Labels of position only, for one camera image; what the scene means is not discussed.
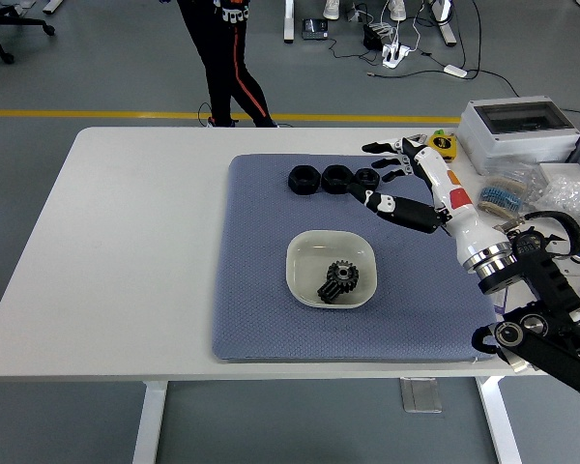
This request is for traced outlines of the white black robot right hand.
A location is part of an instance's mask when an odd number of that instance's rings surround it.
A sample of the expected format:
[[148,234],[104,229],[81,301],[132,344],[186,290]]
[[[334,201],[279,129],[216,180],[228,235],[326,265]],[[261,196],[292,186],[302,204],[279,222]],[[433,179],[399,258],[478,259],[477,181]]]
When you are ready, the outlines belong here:
[[433,204],[426,205],[350,184],[347,191],[379,218],[424,233],[444,228],[456,241],[458,262],[469,273],[489,274],[514,261],[506,234],[480,219],[469,194],[435,149],[418,140],[400,138],[372,142],[362,150],[390,153],[389,158],[376,160],[372,166],[400,162],[403,172],[423,179],[433,195]]

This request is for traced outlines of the person's gloved hand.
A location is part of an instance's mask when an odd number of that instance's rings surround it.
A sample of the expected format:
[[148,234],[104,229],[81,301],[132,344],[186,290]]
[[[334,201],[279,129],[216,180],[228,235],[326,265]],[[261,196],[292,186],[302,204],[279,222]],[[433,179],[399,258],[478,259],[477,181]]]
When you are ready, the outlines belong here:
[[248,20],[249,0],[221,0],[221,18],[223,21],[236,24]]

